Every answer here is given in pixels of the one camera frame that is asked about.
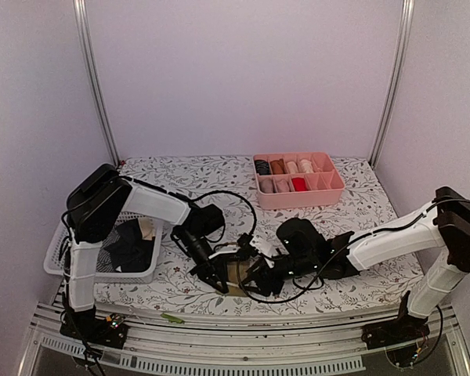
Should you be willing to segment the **olive green underwear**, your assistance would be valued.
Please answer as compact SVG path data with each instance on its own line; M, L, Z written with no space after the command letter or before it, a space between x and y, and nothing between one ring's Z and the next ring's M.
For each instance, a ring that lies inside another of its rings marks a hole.
M224 277L226 280L226 286L228 287L227 293L215 291L217 295L231 296L231 297L244 297L247 295L242 291L238 284L237 270L240 271L240 279L244 280L247 276L247 271L251 266L250 261L240 262L240 268L237 268L237 262L222 263L220 266L216 266L220 277Z

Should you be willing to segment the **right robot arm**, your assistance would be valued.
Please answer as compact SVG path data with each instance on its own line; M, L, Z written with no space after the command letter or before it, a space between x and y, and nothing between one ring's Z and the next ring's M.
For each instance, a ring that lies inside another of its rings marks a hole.
M311 275L340 280L384 261L437 248L439 257L400 306L402 314L389 325L395 341L418 331L438 304L470 274L470 200L448 186L422 208L386 226L343 233L325 240L304 219L289 219L277 231L283 255L261 255L238 282L251 299L278 295L284 281Z

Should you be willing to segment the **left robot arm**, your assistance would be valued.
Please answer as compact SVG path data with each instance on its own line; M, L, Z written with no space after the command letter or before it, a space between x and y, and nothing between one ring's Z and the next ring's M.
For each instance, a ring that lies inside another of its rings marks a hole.
M217 206L202 208L184 195L120 175L111 164L100 165L80 183L66 206L61 215L70 241L66 296L75 311L69 323L85 340L93 340L101 332L99 320L87 311L94 307L99 250L122 212L170 223L173 237L191 258L208 256L212 250L207 236L225 225Z

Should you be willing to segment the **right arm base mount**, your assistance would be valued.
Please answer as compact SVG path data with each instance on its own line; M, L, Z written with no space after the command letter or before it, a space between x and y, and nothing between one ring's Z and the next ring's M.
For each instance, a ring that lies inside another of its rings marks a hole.
M428 318L417 318L409 314L407 308L409 295L410 293L407 292L402 297L395 319L367 324L362 327L361 340L366 343L368 349L397 345L430 334L427 325Z

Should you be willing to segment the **grey striped underwear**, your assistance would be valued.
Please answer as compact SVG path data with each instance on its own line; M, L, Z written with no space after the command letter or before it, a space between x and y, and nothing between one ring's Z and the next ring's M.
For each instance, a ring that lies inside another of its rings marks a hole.
M97 273L113 273L114 266L112 263L111 254L106 250L100 250L98 254L97 264L96 264Z

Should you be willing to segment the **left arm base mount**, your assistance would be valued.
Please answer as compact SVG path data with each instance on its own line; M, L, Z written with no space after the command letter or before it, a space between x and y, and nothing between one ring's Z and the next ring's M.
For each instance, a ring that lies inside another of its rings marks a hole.
M60 333L65 337L80 340L85 344L123 349L128 329L125 316L119 313L98 318L95 306L86 311L75 312L69 302L63 300Z

